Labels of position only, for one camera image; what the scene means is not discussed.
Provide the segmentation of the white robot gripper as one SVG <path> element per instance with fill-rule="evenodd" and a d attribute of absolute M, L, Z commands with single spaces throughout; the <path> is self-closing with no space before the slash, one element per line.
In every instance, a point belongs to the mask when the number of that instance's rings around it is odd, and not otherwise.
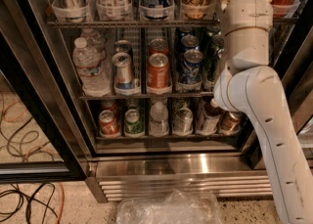
<path fill-rule="evenodd" d="M 220 0 L 224 34 L 244 29 L 269 31 L 273 25 L 272 0 Z"/>

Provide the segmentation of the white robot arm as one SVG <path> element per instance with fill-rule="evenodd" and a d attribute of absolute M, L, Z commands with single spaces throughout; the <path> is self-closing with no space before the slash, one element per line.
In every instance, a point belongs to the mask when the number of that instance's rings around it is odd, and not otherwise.
<path fill-rule="evenodd" d="M 272 0 L 220 0 L 225 50 L 214 99 L 243 112 L 256 132 L 284 224 L 313 224 L 313 175 L 291 120 L 282 81 L 269 64 Z"/>

